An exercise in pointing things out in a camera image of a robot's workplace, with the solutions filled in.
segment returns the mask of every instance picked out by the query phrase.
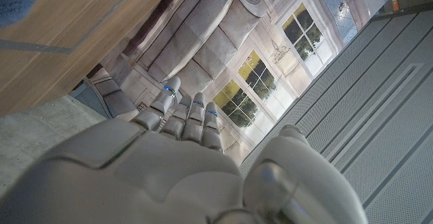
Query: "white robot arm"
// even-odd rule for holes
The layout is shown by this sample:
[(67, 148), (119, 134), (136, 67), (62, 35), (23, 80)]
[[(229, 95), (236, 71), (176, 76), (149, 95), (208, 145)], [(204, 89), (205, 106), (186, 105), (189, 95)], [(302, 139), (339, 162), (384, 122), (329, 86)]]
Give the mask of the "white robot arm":
[(169, 80), (131, 122), (99, 123), (38, 159), (0, 200), (2, 223), (366, 223), (357, 195), (286, 126), (245, 180), (224, 156), (217, 107)]

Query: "wooden table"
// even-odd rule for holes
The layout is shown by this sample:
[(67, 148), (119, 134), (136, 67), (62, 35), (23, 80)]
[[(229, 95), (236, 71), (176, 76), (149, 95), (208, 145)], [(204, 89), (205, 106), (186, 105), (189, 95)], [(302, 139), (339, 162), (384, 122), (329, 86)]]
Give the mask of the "wooden table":
[(37, 0), (0, 29), (0, 116), (57, 99), (160, 0)]

